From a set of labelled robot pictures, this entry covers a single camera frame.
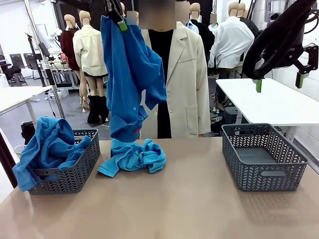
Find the gray basket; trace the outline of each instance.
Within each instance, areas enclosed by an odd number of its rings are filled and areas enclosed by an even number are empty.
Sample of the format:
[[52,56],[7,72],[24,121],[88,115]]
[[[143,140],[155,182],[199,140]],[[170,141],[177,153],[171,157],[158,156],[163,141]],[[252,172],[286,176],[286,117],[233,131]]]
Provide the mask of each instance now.
[[35,169],[34,173],[40,178],[54,176],[56,179],[44,180],[30,189],[30,194],[65,194],[78,193],[82,190],[101,154],[98,130],[76,129],[73,130],[73,133],[76,143],[81,142],[82,138],[87,135],[91,139],[91,144],[72,167],[63,170],[57,168]]
[[223,125],[223,154],[242,191],[295,191],[308,160],[270,124]]

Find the cream jacket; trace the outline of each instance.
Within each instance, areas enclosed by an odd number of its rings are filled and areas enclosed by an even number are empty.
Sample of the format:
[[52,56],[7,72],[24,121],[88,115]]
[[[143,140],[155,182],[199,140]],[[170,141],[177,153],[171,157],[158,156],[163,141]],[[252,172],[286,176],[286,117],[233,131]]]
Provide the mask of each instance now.
[[91,76],[106,75],[101,32],[84,25],[73,37],[75,59],[80,69]]
[[[142,30],[151,48],[148,30]],[[176,23],[167,70],[167,105],[172,138],[192,138],[210,132],[209,93],[204,46],[200,35]],[[142,102],[148,118],[143,122],[140,138],[157,138],[158,106],[150,111]]]

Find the robotic arm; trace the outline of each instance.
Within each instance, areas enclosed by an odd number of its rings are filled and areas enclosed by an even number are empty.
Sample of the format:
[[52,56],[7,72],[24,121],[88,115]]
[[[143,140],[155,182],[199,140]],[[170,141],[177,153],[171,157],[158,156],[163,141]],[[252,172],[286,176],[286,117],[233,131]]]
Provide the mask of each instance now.
[[[316,0],[296,0],[282,14],[276,12],[270,16],[274,21],[255,40],[243,64],[245,75],[257,80],[257,92],[261,92],[261,78],[274,68],[295,65],[299,69],[297,88],[302,87],[304,78],[311,70],[318,69],[318,46],[313,43],[302,46],[304,34],[313,31],[319,23],[319,11],[316,8]],[[317,20],[315,27],[304,33],[305,24],[314,20]],[[308,64],[305,66],[298,60],[304,52],[309,54]],[[260,56],[265,62],[255,69]]]

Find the brown table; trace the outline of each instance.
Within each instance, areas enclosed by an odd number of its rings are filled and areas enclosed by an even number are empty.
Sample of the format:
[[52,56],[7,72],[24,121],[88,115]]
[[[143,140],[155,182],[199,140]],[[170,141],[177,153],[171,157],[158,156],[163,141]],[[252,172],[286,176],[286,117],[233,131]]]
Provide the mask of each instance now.
[[296,192],[245,193],[230,175],[221,138],[156,140],[166,167],[97,174],[78,194],[30,196],[0,205],[1,239],[318,239],[319,177],[307,167]]

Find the tabletop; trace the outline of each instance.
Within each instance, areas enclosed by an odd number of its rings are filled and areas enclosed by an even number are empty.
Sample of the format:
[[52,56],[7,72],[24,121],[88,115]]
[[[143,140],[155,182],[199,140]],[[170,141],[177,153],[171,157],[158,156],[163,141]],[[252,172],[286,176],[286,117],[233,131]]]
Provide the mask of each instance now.
[[319,102],[275,80],[263,79],[261,93],[251,79],[216,83],[250,123],[298,126],[319,123]]
[[31,196],[15,189],[0,205],[0,238],[318,239],[319,177],[310,167],[295,192],[241,192],[221,138],[155,142],[167,156],[155,174],[98,174],[110,155],[110,141],[101,141],[81,192]]
[[0,88],[0,114],[33,96],[50,90],[51,86],[23,86]]

